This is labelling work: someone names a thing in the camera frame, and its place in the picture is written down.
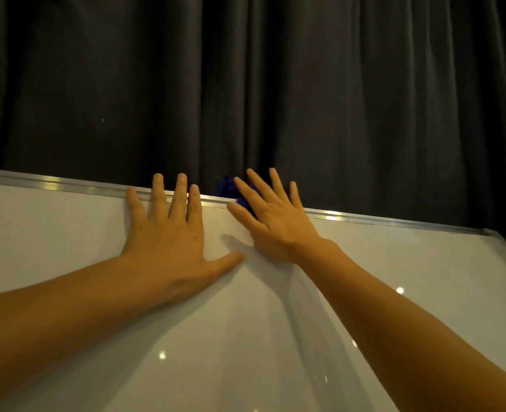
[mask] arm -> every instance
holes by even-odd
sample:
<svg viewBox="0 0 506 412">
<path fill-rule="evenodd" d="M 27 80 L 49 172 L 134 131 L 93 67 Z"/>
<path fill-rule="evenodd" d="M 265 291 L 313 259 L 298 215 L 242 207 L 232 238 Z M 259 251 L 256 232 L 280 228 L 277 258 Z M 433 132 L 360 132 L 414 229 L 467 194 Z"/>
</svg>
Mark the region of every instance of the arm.
<svg viewBox="0 0 506 412">
<path fill-rule="evenodd" d="M 188 299 L 242 259 L 203 258 L 201 200 L 181 175 L 168 215 L 163 178 L 153 180 L 150 219 L 127 194 L 132 227 L 123 253 L 53 280 L 0 294 L 0 396 L 87 343 L 166 303 Z"/>
<path fill-rule="evenodd" d="M 229 211 L 261 252 L 298 264 L 312 279 L 401 411 L 506 410 L 502 369 L 318 236 L 294 182 L 288 198 L 274 169 L 273 189 L 248 175 L 262 198 L 240 179 L 236 185 L 258 221 L 237 204 Z"/>
</svg>

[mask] person's right arm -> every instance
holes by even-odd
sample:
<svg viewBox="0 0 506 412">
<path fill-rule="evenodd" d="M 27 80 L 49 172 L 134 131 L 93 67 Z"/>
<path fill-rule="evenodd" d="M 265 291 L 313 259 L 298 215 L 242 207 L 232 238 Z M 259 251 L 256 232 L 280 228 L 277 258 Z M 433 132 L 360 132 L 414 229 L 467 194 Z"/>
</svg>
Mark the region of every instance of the person's right arm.
<svg viewBox="0 0 506 412">
<path fill-rule="evenodd" d="M 252 170 L 248 175 L 262 197 L 241 179 L 235 181 L 258 220 L 236 203 L 229 211 L 263 254 L 307 273 L 402 412 L 506 411 L 502 369 L 321 238 L 294 182 L 288 198 L 274 169 L 273 188 Z"/>
</svg>

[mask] forearm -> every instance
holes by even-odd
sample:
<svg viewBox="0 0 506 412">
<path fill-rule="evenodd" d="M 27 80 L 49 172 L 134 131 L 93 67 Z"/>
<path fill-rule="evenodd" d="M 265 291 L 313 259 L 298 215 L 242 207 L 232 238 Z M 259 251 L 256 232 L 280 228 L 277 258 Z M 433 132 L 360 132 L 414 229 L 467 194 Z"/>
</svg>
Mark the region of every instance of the forearm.
<svg viewBox="0 0 506 412">
<path fill-rule="evenodd" d="M 506 410 L 506 373 L 336 244 L 302 253 L 311 277 L 400 410 Z"/>
<path fill-rule="evenodd" d="M 0 396 L 146 309 L 113 280 L 128 268 L 118 257 L 0 294 Z"/>
</svg>

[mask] person's left hand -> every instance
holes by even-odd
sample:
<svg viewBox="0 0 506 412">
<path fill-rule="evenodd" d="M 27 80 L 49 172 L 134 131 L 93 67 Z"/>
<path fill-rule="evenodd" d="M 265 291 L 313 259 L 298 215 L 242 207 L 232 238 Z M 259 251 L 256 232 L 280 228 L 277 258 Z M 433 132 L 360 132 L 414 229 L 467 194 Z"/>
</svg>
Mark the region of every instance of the person's left hand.
<svg viewBox="0 0 506 412">
<path fill-rule="evenodd" d="M 196 185 L 190 187 L 187 211 L 183 173 L 178 176 L 170 210 L 159 173 L 153 178 L 150 217 L 134 188 L 127 190 L 126 200 L 132 226 L 120 258 L 135 272 L 132 282 L 127 282 L 133 292 L 153 305 L 191 298 L 245 258 L 243 253 L 230 253 L 212 262 L 203 258 L 200 191 Z"/>
</svg>

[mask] crumpled blue plastic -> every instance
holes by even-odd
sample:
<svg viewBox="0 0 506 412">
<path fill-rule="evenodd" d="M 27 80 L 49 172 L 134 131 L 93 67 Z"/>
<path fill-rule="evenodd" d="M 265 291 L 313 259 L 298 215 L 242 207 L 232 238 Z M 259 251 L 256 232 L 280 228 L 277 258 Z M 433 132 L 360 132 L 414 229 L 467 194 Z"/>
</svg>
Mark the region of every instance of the crumpled blue plastic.
<svg viewBox="0 0 506 412">
<path fill-rule="evenodd" d="M 249 186 L 258 192 L 257 188 L 255 188 L 253 185 L 249 184 Z M 234 183 L 234 179 L 230 178 L 229 176 L 225 176 L 222 179 L 222 181 L 218 184 L 217 189 L 215 191 L 215 196 L 235 199 L 236 202 L 245 209 L 247 209 L 247 211 L 249 211 L 253 215 L 253 217 L 257 218 L 255 212 L 253 211 L 253 208 L 251 208 L 249 202 L 240 193 L 240 190 Z"/>
</svg>

